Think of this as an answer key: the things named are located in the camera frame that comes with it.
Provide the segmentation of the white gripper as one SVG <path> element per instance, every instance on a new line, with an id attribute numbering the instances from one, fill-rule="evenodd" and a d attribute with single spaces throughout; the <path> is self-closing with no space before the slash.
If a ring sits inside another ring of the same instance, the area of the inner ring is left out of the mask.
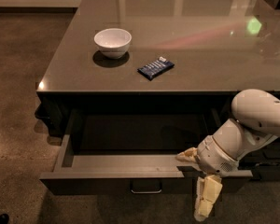
<path id="1" fill-rule="evenodd" d="M 223 188 L 219 175 L 225 177 L 231 172 L 236 172 L 238 161 L 227 155 L 218 146 L 212 135 L 206 136 L 197 148 L 188 148 L 178 153 L 175 158 L 182 162 L 196 163 L 198 161 L 201 170 L 212 174 L 197 179 L 194 217 L 197 221 L 205 221 Z"/>

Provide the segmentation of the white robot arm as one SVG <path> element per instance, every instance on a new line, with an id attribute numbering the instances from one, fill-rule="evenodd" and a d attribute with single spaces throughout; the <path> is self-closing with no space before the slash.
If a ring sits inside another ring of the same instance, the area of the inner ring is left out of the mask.
<path id="1" fill-rule="evenodd" d="M 280 100 L 262 90 L 240 91 L 231 102 L 233 117 L 197 147 L 176 155 L 205 173 L 197 179 L 194 217 L 206 220 L 222 191 L 222 179 L 238 172 L 239 161 L 280 138 Z"/>

